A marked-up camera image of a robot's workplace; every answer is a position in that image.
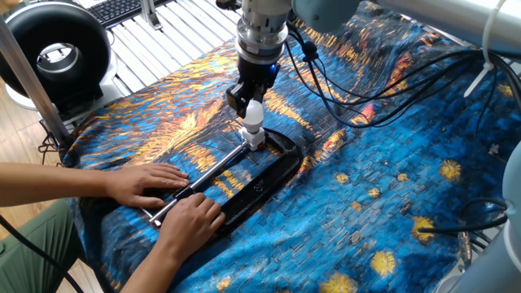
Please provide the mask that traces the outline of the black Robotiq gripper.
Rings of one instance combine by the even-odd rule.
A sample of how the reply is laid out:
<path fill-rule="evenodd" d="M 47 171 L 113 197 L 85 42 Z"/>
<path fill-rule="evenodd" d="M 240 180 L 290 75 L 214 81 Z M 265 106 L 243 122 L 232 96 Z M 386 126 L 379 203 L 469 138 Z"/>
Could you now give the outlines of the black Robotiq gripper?
<path fill-rule="evenodd" d="M 225 92 L 228 104 L 236 114 L 244 118 L 247 113 L 249 101 L 255 100 L 263 103 L 263 98 L 268 89 L 275 82 L 280 70 L 278 62 L 258 64 L 239 57 L 238 60 L 239 81 Z"/>

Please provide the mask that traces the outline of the person's left hand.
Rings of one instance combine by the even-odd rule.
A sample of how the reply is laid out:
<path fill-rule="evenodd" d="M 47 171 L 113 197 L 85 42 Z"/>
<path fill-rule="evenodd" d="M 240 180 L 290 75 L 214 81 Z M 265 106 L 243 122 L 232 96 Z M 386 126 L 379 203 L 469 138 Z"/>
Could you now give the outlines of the person's left hand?
<path fill-rule="evenodd" d="M 131 208 L 161 208 L 165 201 L 145 196 L 149 189 L 179 189 L 189 185 L 188 174 L 171 164 L 144 164 L 106 172 L 104 193 Z"/>

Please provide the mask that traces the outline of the person's right hand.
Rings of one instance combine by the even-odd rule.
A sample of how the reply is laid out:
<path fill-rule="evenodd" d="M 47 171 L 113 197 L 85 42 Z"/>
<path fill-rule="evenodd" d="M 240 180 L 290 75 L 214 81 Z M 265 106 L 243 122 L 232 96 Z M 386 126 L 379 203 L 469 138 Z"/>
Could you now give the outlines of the person's right hand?
<path fill-rule="evenodd" d="M 182 199 L 168 212 L 154 251 L 182 263 L 200 249 L 224 223 L 221 205 L 203 193 Z"/>

